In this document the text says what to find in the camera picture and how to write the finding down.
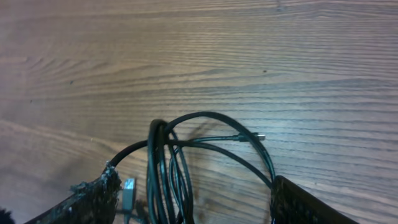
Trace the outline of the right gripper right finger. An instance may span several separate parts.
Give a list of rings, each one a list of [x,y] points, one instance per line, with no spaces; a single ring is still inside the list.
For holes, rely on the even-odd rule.
[[[357,224],[282,175],[274,179],[270,212],[275,224]]]

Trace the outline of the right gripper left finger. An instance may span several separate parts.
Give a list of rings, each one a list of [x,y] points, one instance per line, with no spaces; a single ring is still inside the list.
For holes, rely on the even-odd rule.
[[[71,186],[73,194],[56,206],[29,220],[32,224],[112,223],[116,216],[121,179],[115,167],[106,164],[92,182]]]

